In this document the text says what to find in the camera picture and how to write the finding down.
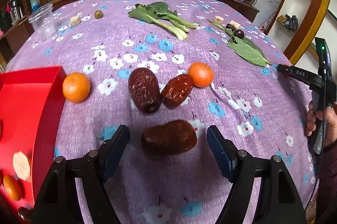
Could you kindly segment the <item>person right hand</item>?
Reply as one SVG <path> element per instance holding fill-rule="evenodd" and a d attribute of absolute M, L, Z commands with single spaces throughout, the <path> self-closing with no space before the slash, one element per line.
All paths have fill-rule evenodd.
<path fill-rule="evenodd" d="M 328 129 L 326 133 L 325 141 L 323 142 L 324 147 L 329 147 L 336 142 L 337 138 L 337 116 L 333 108 L 327 107 L 324 111 L 313 112 L 313 102 L 308 105 L 308 113 L 306 119 L 306 135 L 311 136 L 316 130 L 316 121 L 325 120 L 328 122 Z"/>

